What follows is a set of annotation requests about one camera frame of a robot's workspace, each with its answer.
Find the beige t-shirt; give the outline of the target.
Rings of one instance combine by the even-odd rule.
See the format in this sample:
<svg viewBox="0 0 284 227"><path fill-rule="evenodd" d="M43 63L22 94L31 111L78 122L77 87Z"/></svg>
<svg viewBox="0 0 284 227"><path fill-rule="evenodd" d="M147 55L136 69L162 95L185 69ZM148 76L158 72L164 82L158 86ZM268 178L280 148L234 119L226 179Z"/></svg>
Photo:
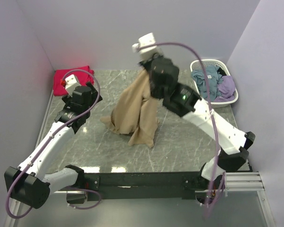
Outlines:
<svg viewBox="0 0 284 227"><path fill-rule="evenodd" d="M158 128L158 100L151 97L149 74L138 73L136 79L125 89L109 116L100 118L107 129L118 135L129 135L128 145L154 146Z"/></svg>

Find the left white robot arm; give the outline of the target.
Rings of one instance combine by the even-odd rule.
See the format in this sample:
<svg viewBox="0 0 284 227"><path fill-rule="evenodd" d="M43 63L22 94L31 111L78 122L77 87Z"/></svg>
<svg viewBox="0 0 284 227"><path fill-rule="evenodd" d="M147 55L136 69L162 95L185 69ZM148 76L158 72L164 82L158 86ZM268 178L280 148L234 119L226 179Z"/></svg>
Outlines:
<svg viewBox="0 0 284 227"><path fill-rule="evenodd" d="M38 209L48 197L65 187L80 190L85 186L84 170L68 165L54 174L47 169L64 144L71 139L90 117L90 111L102 100L92 83L77 86L58 112L49 132L29 157L18 167L9 167L4 174L8 199L15 199Z"/></svg>

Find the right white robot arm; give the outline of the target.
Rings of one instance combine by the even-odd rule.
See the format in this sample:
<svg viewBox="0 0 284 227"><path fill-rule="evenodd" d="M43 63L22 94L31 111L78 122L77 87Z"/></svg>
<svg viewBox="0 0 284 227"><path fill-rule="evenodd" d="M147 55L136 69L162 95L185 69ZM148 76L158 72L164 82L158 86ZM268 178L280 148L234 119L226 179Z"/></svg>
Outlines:
<svg viewBox="0 0 284 227"><path fill-rule="evenodd" d="M151 97L162 100L167 110L215 140L215 156L201 167L191 182L192 186L200 190L208 189L223 173L238 171L248 159L248 149L255 140L255 134L234 127L194 89L179 83L179 68L171 59L153 54L139 64L149 74Z"/></svg>

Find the folded red t-shirt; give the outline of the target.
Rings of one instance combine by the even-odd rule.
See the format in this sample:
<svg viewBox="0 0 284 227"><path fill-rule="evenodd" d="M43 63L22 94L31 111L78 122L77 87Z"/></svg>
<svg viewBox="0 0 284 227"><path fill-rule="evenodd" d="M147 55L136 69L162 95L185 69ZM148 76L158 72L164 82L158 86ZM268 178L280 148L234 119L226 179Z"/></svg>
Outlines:
<svg viewBox="0 0 284 227"><path fill-rule="evenodd" d="M79 84L86 86L87 82L94 84L94 79L88 73L94 75L94 71L90 69L89 66L83 66L73 69L63 69L56 70L54 74L53 81L53 95L54 96L65 96L67 95L67 90L65 89L66 83L71 82L75 83L76 86Z"/></svg>

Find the blue t-shirt in basket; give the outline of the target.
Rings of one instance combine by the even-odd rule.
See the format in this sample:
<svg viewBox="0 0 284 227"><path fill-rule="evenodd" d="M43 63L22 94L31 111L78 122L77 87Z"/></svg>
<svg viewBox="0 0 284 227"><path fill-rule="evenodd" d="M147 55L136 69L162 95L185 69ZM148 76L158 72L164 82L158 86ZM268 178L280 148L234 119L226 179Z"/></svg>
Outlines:
<svg viewBox="0 0 284 227"><path fill-rule="evenodd" d="M219 66L209 65L206 67L206 75L209 84L209 97L210 101L213 102L218 96L221 96L221 92L218 90L218 85L223 82L222 74L218 72ZM203 70L193 70L191 77L196 82L200 95L207 100L207 83Z"/></svg>

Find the white laundry basket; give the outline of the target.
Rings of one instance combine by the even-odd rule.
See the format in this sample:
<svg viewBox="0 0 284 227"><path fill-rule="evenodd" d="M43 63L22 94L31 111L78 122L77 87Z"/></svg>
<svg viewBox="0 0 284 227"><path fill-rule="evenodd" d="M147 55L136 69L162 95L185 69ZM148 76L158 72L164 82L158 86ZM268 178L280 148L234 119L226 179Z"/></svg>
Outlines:
<svg viewBox="0 0 284 227"><path fill-rule="evenodd" d="M210 101L213 108L225 107L238 100L238 91L227 66L220 60L204 59L209 80ZM191 77L196 91L207 100L204 73L198 60L190 64Z"/></svg>

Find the purple t-shirt in basket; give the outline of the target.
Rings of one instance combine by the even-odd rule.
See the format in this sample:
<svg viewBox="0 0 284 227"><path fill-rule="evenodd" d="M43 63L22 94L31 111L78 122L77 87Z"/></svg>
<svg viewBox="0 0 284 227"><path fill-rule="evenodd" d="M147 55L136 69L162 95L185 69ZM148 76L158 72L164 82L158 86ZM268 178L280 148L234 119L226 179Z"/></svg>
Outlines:
<svg viewBox="0 0 284 227"><path fill-rule="evenodd" d="M214 102L230 102L235 99L234 93L236 90L232 76L222 76L222 83L217 85L217 97Z"/></svg>

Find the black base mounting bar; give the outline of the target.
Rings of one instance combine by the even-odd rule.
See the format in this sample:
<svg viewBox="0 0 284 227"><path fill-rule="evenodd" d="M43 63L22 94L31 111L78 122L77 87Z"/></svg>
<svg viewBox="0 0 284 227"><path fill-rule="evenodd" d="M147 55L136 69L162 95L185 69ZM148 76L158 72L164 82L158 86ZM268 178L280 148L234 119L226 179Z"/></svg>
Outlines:
<svg viewBox="0 0 284 227"><path fill-rule="evenodd" d="M205 201L209 181L199 172L87 173L81 185L65 189L87 192L88 201L181 198Z"/></svg>

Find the aluminium frame rail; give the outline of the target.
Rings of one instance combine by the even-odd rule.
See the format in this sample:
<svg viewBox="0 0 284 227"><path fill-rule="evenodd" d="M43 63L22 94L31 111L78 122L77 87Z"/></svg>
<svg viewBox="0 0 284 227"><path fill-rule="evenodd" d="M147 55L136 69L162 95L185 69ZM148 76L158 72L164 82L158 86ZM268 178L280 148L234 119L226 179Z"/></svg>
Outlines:
<svg viewBox="0 0 284 227"><path fill-rule="evenodd" d="M120 166L113 166L110 172L104 172L99 166L89 166L84 168L85 174L87 173L130 173L128 169ZM258 172L253 171L238 171L238 172L227 172L224 177L217 177L214 185L217 186L219 183L224 184L224 193L228 192L257 192L259 197L260 208L262 210L263 216L267 215L267 210L265 208L263 197L263 192L265 190L262 179ZM67 198L70 199L70 203L75 205L77 203L82 203L84 200L87 201L87 192L70 191L68 189L62 188L56 191L56 193L64 193Z"/></svg>

